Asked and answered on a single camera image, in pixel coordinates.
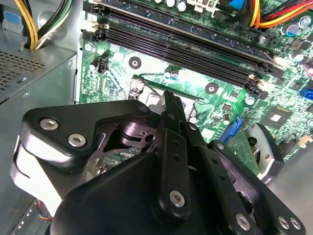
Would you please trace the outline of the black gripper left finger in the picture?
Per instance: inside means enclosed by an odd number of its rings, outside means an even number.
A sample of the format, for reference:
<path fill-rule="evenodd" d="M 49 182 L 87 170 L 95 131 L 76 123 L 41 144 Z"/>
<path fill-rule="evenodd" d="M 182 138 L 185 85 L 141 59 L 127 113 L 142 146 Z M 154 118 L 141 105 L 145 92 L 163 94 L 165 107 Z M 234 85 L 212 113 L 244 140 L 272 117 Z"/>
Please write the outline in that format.
<path fill-rule="evenodd" d="M 36 108 L 22 118 L 11 177 L 51 215 L 86 182 L 88 162 L 140 147 L 156 156 L 152 204 L 170 220 L 191 213 L 181 99 L 165 91 L 156 105 L 136 99 Z"/>

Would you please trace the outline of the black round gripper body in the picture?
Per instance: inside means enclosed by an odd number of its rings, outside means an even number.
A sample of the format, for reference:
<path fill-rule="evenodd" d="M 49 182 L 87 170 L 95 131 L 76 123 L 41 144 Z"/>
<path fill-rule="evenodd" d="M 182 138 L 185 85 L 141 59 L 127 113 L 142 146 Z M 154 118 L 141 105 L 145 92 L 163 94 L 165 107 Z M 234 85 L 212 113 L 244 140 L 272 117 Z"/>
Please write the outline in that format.
<path fill-rule="evenodd" d="M 141 153 L 71 191 L 52 235 L 233 235 L 206 175 L 185 152 Z"/>

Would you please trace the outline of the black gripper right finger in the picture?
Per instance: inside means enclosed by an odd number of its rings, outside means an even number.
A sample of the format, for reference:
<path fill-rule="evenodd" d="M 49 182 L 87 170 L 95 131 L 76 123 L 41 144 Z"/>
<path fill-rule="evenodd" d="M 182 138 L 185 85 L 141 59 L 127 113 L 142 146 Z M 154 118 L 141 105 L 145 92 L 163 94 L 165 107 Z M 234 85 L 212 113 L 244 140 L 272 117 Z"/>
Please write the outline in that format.
<path fill-rule="evenodd" d="M 299 218 L 220 141 L 206 143 L 190 122 L 182 133 L 188 159 L 205 175 L 223 235 L 304 235 Z"/>

